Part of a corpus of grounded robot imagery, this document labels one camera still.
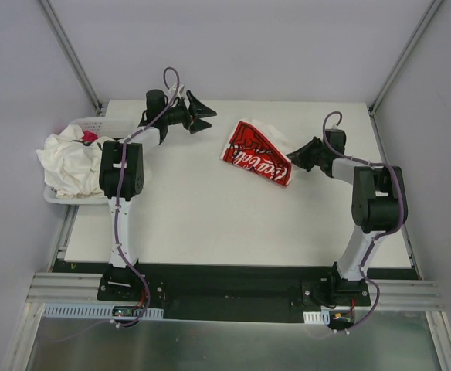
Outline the white red-print t-shirt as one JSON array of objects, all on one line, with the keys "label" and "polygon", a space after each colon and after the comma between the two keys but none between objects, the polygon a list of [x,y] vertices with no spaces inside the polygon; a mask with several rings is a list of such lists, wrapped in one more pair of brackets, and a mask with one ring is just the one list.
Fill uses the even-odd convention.
[{"label": "white red-print t-shirt", "polygon": [[295,145],[273,125],[256,119],[242,119],[229,135],[220,159],[287,187],[293,164],[287,155]]}]

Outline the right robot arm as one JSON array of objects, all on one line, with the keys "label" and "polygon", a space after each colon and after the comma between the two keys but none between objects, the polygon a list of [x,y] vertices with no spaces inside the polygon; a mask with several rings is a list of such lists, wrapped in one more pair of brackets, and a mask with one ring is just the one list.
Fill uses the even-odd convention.
[{"label": "right robot arm", "polygon": [[293,165],[310,171],[318,167],[328,177],[352,186],[351,216],[354,230],[341,258],[335,263],[340,278],[326,285],[327,299],[335,305],[350,300],[354,289],[349,281],[365,278],[368,264],[389,235],[400,230],[407,218],[407,204],[399,167],[368,164],[346,156],[346,134],[326,129],[287,155]]}]

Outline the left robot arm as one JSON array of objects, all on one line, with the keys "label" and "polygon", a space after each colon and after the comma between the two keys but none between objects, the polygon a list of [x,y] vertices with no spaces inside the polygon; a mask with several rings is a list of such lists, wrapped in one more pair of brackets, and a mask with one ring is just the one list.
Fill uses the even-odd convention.
[{"label": "left robot arm", "polygon": [[110,208],[110,265],[125,268],[138,262],[131,237],[131,208],[133,198],[144,188],[144,154],[164,142],[171,126],[180,124],[195,134],[209,129],[212,125],[206,119],[216,115],[190,90],[184,97],[169,97],[163,90],[153,89],[146,93],[146,108],[136,131],[122,140],[103,143],[99,186]]}]

